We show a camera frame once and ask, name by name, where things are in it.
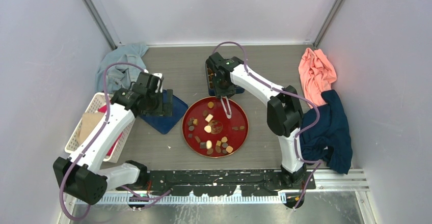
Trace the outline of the white rectangular chocolate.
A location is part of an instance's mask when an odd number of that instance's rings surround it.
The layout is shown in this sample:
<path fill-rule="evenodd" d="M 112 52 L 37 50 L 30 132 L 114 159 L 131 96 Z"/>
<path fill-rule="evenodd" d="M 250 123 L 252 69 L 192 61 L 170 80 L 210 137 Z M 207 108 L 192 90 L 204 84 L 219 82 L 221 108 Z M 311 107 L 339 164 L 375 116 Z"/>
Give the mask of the white rectangular chocolate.
<path fill-rule="evenodd" d="M 212 114 L 209 114 L 209 115 L 207 115 L 207 117 L 205 118 L 205 121 L 206 121 L 206 122 L 211 122 L 212 119 L 213 119 L 213 115 L 212 115 Z"/>

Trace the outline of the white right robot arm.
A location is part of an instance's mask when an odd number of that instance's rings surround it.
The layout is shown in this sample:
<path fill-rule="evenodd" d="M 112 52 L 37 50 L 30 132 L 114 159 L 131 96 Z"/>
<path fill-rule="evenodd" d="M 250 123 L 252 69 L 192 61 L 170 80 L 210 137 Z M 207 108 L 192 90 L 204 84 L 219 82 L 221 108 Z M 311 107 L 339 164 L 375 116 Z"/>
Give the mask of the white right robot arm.
<path fill-rule="evenodd" d="M 268 128 L 279 140 L 284 185 L 297 188 L 306 171 L 300 153 L 299 131 L 303 119 L 300 97 L 292 86 L 276 85 L 253 71 L 237 57 L 223 58 L 218 52 L 210 55 L 206 66 L 213 72 L 211 81 L 218 98 L 230 98 L 241 87 L 266 106 Z"/>

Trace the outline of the blue box lid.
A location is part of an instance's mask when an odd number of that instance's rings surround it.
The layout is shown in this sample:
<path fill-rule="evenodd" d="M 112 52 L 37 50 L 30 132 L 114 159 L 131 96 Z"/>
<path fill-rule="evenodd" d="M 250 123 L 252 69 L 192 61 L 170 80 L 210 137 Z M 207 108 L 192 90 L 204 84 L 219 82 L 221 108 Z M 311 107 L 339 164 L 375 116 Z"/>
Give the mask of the blue box lid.
<path fill-rule="evenodd" d="M 167 134 L 185 115 L 188 105 L 173 95 L 173 110 L 171 116 L 145 116 L 140 118 L 161 134 Z"/>

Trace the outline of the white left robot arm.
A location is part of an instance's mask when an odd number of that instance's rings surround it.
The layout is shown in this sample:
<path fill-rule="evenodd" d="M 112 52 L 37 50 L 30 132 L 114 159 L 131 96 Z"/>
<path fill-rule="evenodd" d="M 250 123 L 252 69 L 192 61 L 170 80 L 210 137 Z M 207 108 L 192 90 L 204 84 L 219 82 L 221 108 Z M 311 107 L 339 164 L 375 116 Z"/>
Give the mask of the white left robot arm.
<path fill-rule="evenodd" d="M 171 116 L 173 91 L 162 89 L 163 75 L 141 72 L 128 89 L 116 91 L 109 99 L 104 118 L 89 137 L 68 158 L 53 163 L 60 192 L 87 204 L 100 201 L 106 191 L 122 186 L 144 189 L 149 182 L 147 167 L 133 160 L 102 169 L 106 154 L 118 136 L 136 117 Z"/>

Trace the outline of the metal tongs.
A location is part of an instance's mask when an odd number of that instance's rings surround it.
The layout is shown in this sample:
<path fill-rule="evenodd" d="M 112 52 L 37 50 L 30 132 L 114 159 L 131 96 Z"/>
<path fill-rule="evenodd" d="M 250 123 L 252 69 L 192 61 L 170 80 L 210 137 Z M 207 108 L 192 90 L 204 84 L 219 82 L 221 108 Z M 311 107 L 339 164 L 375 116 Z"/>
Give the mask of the metal tongs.
<path fill-rule="evenodd" d="M 227 96 L 221 97 L 221 104 L 222 104 L 222 108 L 224 110 L 226 118 L 231 119 L 232 118 L 232 110 L 231 110 L 229 98 Z"/>

